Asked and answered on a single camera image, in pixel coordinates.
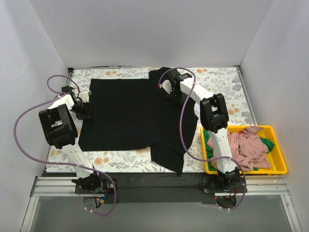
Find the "black t shirt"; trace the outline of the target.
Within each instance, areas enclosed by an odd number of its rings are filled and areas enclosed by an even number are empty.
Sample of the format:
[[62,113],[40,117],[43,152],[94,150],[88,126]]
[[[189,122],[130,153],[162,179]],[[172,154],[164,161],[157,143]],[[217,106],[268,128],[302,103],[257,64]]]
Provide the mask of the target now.
[[[149,147],[151,160],[181,174],[185,149],[179,122],[182,105],[158,89],[166,68],[149,72],[147,79],[92,79],[91,114],[83,121],[82,151],[124,151]],[[183,115],[183,140],[192,144],[198,118],[189,99]]]

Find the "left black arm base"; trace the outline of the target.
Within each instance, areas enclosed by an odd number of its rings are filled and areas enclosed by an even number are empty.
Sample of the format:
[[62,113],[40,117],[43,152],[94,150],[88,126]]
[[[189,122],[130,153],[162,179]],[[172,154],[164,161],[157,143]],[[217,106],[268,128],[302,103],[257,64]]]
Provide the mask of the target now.
[[113,178],[113,183],[110,179],[103,175],[97,177],[89,176],[86,178],[72,179],[71,182],[75,184],[75,193],[78,194],[114,194],[117,189],[118,179]]

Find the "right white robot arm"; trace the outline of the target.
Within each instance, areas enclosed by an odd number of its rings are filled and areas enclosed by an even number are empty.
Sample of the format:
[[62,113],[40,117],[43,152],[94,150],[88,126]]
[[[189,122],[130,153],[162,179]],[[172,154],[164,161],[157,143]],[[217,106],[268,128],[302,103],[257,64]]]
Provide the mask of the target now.
[[[217,162],[218,174],[224,176],[218,180],[219,188],[224,192],[229,192],[236,186],[234,177],[229,174],[239,174],[240,165],[233,159],[228,141],[229,116],[225,98],[221,93],[214,94],[198,84],[196,75],[191,70],[187,68],[182,68],[182,70],[187,72],[180,74],[178,68],[171,68],[164,72],[159,79],[158,87],[164,90],[169,97],[176,100],[184,99],[179,122],[181,143],[186,153],[193,159],[202,162]],[[199,104],[201,125],[204,130],[208,131],[213,142],[213,149],[216,152],[212,159],[194,157],[184,143],[183,115],[189,99],[193,99]]]

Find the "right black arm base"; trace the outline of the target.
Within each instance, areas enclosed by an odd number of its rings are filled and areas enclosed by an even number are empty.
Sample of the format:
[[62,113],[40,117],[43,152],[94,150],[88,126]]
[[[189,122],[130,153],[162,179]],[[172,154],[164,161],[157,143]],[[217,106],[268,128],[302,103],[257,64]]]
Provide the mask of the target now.
[[198,184],[198,187],[204,193],[229,193],[231,191],[244,193],[247,191],[244,178],[241,177],[238,169],[225,174],[221,172],[218,172],[217,175],[207,174],[202,178],[201,182]]

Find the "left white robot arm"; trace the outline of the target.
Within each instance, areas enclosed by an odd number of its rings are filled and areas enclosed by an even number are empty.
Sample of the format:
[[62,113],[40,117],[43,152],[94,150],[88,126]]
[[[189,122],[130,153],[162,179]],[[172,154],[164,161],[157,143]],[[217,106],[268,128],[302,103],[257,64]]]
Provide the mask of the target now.
[[78,145],[78,131],[71,116],[73,112],[78,120],[90,118],[91,91],[79,91],[75,94],[70,86],[63,87],[62,91],[63,97],[38,113],[43,133],[49,145],[67,156],[69,163],[73,164],[77,178],[80,181],[87,180],[87,189],[98,193],[102,190],[103,182]]

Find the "green t shirt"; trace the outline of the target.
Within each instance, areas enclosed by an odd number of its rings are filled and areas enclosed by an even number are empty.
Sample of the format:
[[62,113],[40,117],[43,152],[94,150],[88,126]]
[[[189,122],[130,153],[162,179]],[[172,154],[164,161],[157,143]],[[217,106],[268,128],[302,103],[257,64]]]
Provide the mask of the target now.
[[227,133],[232,156],[244,171],[271,168],[267,153],[274,147],[274,144],[257,134],[261,130],[261,127],[252,126],[239,132]]

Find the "pink t shirt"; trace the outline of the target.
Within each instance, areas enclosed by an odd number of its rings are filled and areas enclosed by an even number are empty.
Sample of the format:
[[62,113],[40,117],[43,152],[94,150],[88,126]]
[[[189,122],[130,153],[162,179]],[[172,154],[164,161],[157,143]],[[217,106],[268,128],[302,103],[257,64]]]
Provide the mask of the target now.
[[237,132],[222,128],[217,133],[204,131],[207,139],[207,157],[231,157],[243,171],[256,171],[272,167],[267,154],[274,148],[274,143],[258,135],[263,127],[248,126]]

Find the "yellow plastic bin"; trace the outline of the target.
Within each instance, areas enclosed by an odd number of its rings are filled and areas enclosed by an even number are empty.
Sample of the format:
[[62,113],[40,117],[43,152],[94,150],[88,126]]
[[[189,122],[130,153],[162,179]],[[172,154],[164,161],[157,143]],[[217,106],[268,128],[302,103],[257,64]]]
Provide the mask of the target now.
[[[241,125],[241,126],[236,126],[236,125],[230,125],[228,126],[228,131],[229,132],[239,132],[243,129],[245,129],[246,127],[248,127],[249,125]],[[248,171],[245,172],[245,174],[249,174],[249,175],[284,175],[287,174],[288,169],[287,169],[287,165],[285,163],[283,154],[281,152],[281,148],[279,146],[278,143],[278,139],[276,137],[275,131],[273,130],[273,128],[269,125],[262,125],[259,126],[262,127],[263,129],[258,132],[257,134],[266,140],[269,140],[270,142],[272,142],[274,144],[274,147],[272,149],[270,149],[270,151],[267,153],[267,159],[271,164],[271,168],[269,169],[262,169],[262,168],[258,168],[258,170],[254,170],[254,171]],[[202,147],[203,147],[203,154],[204,154],[204,159],[210,159],[208,157],[208,150],[207,150],[207,141],[209,139],[209,136],[205,136],[204,135],[204,128],[201,127],[200,128],[200,133],[201,133],[201,140],[202,140]],[[205,171],[207,174],[210,175],[217,175],[218,172],[216,169],[211,169],[211,163],[210,162],[205,162]]]

